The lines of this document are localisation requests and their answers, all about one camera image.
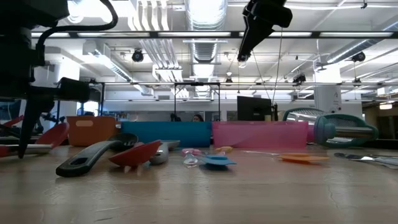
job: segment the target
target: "table surface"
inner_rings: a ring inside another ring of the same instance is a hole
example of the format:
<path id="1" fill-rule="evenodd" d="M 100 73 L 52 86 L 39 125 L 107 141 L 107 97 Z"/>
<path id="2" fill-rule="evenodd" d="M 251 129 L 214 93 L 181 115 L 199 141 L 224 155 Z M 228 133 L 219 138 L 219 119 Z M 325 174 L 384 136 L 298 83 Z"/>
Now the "table surface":
<path id="1" fill-rule="evenodd" d="M 55 168 L 79 148 L 46 156 L 0 159 L 1 223 L 396 223 L 398 170 L 330 160 L 312 165 L 235 150 L 228 170 L 186 168 L 178 151 L 140 173 L 110 163 L 107 152 L 90 173 L 62 178 Z"/>

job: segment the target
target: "pink board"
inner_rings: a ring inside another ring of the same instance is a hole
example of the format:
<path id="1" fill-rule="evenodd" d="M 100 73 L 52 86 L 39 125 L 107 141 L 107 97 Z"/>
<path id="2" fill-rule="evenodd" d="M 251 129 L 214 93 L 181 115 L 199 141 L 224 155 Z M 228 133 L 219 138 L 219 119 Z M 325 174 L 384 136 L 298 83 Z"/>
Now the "pink board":
<path id="1" fill-rule="evenodd" d="M 214 147 L 292 151 L 307 145 L 307 122 L 222 121 L 212 125 Z"/>

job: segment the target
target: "orange plastic basket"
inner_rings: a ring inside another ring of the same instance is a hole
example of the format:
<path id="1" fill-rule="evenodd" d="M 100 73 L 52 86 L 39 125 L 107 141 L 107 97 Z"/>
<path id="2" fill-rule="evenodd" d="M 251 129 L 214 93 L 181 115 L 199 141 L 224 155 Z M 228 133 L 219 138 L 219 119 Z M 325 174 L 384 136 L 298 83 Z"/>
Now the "orange plastic basket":
<path id="1" fill-rule="evenodd" d="M 118 133 L 116 121 L 108 116 L 69 116 L 69 144 L 90 146 Z"/>

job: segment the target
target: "computer monitor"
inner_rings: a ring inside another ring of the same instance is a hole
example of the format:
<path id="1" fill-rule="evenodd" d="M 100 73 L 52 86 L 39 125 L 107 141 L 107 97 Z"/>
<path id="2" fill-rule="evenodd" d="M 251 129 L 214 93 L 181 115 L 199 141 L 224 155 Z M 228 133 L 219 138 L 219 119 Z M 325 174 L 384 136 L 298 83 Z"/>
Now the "computer monitor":
<path id="1" fill-rule="evenodd" d="M 272 102 L 270 99 L 238 96 L 238 121 L 270 121 Z"/>

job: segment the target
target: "blue board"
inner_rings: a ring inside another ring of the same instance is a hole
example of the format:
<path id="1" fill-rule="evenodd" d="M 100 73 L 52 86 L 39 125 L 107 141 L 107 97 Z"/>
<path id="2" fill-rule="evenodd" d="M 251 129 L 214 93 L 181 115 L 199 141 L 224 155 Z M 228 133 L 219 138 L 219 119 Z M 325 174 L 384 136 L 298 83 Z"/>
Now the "blue board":
<path id="1" fill-rule="evenodd" d="M 143 143 L 180 140 L 179 147 L 209 147 L 211 122 L 122 122 L 121 131 L 135 134 Z"/>

